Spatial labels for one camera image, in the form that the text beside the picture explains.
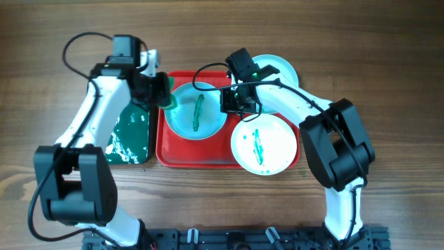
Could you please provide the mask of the green sponge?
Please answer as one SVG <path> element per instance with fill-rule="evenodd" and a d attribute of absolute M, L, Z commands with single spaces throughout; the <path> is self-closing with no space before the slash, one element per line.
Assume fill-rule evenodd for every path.
<path fill-rule="evenodd" d="M 167 78 L 167 83 L 168 83 L 168 87 L 169 87 L 169 91 L 168 91 L 168 97 L 159 105 L 159 107 L 163 110 L 173 110 L 174 108 L 176 108 L 178 106 L 178 102 L 177 99 L 175 98 L 175 96 L 172 94 L 172 89 L 173 89 L 173 85 L 174 85 L 174 80 L 170 77 Z"/>

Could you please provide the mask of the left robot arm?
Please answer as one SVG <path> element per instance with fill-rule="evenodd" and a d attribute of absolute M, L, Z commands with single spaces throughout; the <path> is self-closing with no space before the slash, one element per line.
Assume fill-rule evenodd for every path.
<path fill-rule="evenodd" d="M 142 220 L 118 204 L 117 186 L 105 148 L 122 111 L 170 108 L 171 85 L 159 71 L 160 54 L 132 35 L 112 37 L 112 53 L 86 75 L 87 94 L 69 128 L 34 155 L 37 188 L 28 208 L 28 229 L 40 206 L 49 221 L 91 233 L 109 249 L 155 249 Z"/>

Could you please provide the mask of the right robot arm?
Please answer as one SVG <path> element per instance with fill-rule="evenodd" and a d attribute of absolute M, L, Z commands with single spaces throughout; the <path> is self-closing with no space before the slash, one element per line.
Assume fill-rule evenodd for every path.
<path fill-rule="evenodd" d="M 221 111 L 253 120 L 268 106 L 298 127 L 309 168 L 325 187 L 324 225 L 338 242 L 348 244 L 362 227 L 360 192 L 375 159 L 354 104 L 315 97 L 277 67 L 258 65 L 245 48 L 231 53 L 224 65 L 234 85 L 221 90 Z"/>

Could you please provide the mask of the white plate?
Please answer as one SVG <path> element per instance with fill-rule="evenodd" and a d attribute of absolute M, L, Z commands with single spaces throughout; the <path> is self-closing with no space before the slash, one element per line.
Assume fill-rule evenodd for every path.
<path fill-rule="evenodd" d="M 246 171 L 271 176 L 291 165 L 298 151 L 296 134 L 283 119 L 269 114 L 239 122 L 230 146 L 237 163 Z"/>
<path fill-rule="evenodd" d="M 262 54 L 253 57 L 253 62 L 258 64 L 260 68 L 267 65 L 273 66 L 274 68 L 278 69 L 281 74 L 283 74 L 286 80 L 296 87 L 299 86 L 298 75 L 293 66 L 287 60 L 273 54 Z"/>
<path fill-rule="evenodd" d="M 164 112 L 169 128 L 187 140 L 204 140 L 218 133 L 227 119 L 221 112 L 219 91 L 197 90 L 192 82 L 177 87 L 177 106 Z"/>

